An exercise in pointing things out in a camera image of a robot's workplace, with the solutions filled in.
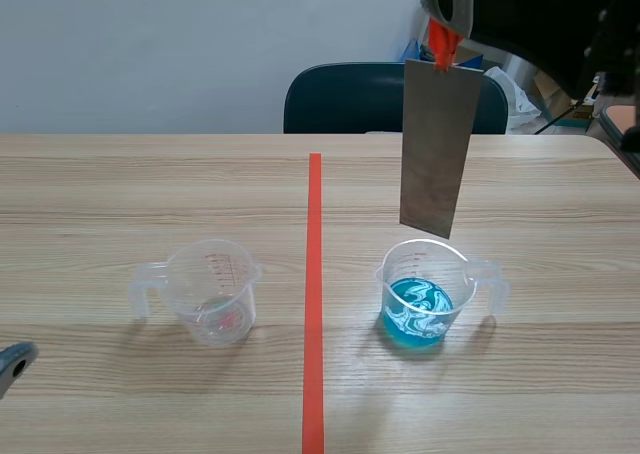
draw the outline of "black cable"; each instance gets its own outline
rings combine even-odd
[[[569,109],[567,109],[566,111],[564,111],[562,114],[560,114],[558,117],[556,117],[553,121],[551,121],[549,124],[547,124],[546,126],[544,126],[542,129],[539,129],[537,132],[534,132],[533,135],[537,136],[538,134],[540,134],[542,131],[544,131],[545,129],[547,129],[548,127],[553,126],[556,122],[558,122],[560,119],[562,119],[564,116],[566,116],[567,114],[575,111],[577,108],[579,108],[582,104],[584,104],[585,99],[581,99],[579,101],[576,101],[576,103],[571,106]]]

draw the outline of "chair backrest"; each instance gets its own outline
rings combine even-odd
[[[402,131],[404,64],[353,63],[312,67],[295,78],[284,106],[284,132]],[[504,134],[507,98],[484,76],[474,134]]]

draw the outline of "blue liquid in cup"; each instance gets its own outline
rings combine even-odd
[[[393,292],[403,301],[419,309],[447,312],[453,303],[444,290],[426,279],[407,278],[391,285]],[[448,315],[427,315],[415,312],[388,296],[383,308],[384,325],[389,334],[400,344],[409,347],[425,347],[440,341],[451,322]]]

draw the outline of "empty measuring cup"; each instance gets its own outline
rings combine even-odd
[[[382,284],[382,319],[400,344],[428,346],[441,340],[479,290],[489,291],[489,311],[505,307],[510,284],[500,264],[469,261],[439,241],[398,244],[376,271]]]
[[[196,341],[229,344],[253,326],[253,284],[259,278],[260,267],[242,246],[210,239],[179,250],[167,262],[138,266],[129,301],[138,318],[147,318],[147,290],[155,288]]]

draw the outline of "red tape line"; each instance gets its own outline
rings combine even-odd
[[[304,302],[302,454],[324,454],[322,361],[322,156],[309,156],[307,284]]]

